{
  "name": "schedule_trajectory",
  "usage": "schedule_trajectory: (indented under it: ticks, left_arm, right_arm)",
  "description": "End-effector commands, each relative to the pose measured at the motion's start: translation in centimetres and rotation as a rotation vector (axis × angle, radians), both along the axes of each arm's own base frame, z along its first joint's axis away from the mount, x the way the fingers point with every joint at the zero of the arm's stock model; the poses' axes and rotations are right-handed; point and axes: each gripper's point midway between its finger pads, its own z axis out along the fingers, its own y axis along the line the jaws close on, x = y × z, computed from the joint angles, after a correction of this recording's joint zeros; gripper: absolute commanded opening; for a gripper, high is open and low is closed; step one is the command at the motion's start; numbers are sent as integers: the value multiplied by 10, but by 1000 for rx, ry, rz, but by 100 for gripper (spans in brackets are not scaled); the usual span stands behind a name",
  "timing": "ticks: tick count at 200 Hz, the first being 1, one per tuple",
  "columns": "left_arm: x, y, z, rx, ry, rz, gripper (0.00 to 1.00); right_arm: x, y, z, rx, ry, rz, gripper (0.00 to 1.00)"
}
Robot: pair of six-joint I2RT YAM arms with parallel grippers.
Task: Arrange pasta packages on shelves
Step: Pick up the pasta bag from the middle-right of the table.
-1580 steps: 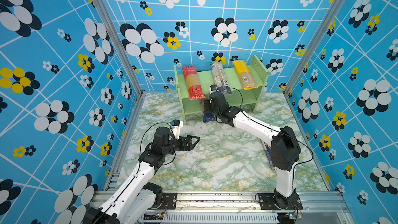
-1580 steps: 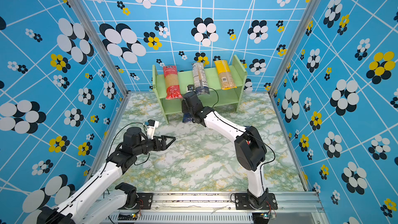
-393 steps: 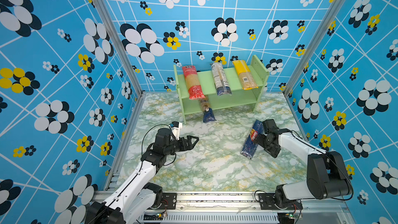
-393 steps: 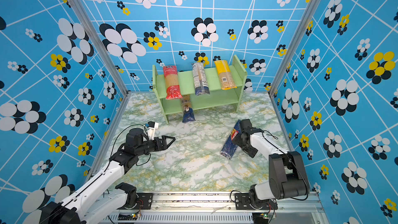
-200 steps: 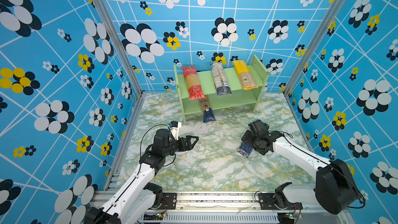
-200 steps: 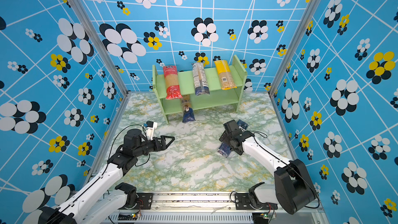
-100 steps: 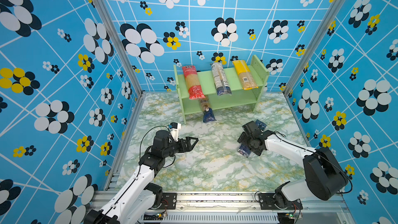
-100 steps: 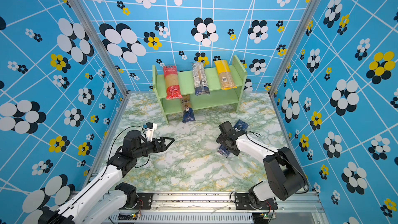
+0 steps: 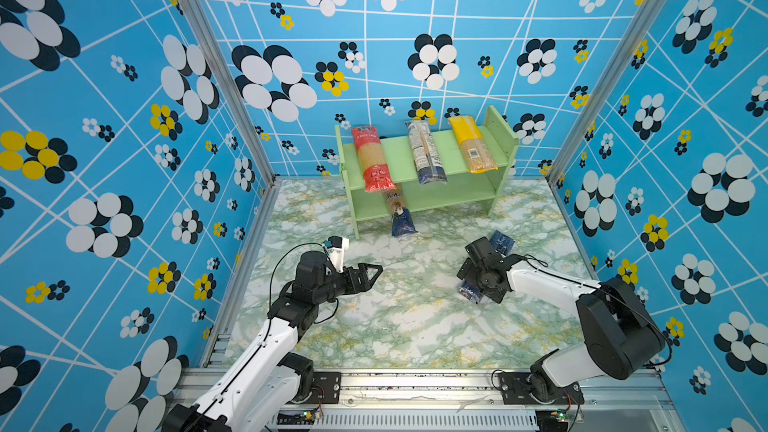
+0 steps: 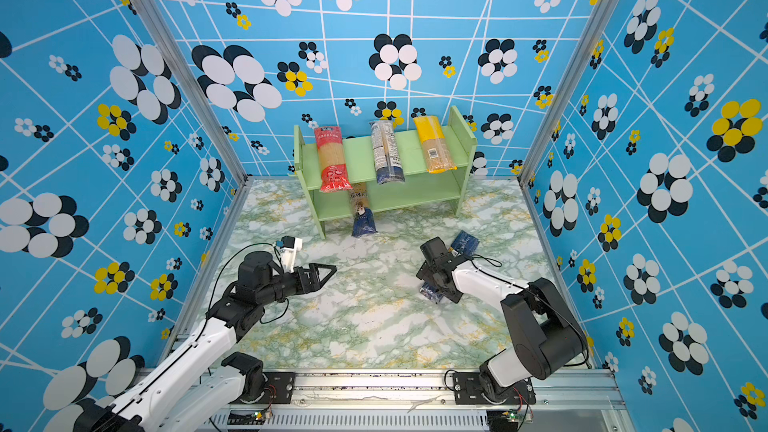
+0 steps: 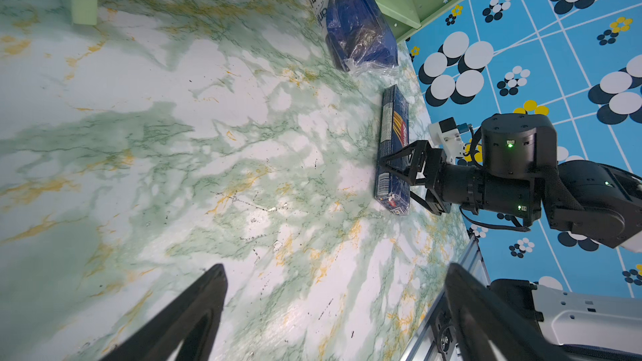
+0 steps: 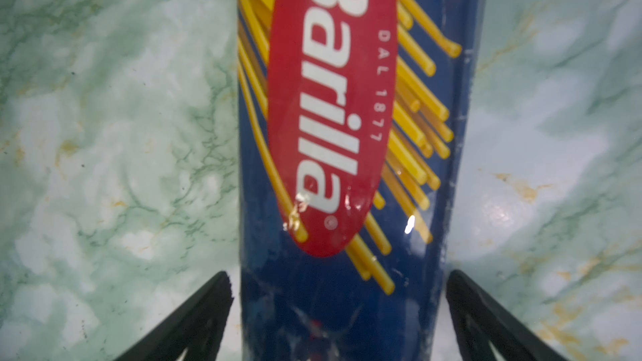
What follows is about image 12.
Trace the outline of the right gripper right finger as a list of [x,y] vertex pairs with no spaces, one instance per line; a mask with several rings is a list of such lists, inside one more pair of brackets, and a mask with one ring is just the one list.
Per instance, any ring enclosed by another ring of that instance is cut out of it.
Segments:
[[565,361],[463,271],[450,273],[446,300],[464,360]]

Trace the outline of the dark blue Barilla spaghetti package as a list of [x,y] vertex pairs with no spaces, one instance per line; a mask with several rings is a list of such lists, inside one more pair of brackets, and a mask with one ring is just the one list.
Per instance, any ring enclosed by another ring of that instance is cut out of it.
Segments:
[[483,0],[237,0],[242,357],[427,360]]

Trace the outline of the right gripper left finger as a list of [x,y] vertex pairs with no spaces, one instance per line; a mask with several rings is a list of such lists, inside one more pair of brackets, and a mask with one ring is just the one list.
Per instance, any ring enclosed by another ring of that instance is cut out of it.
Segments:
[[232,284],[218,272],[119,360],[214,360],[232,307]]

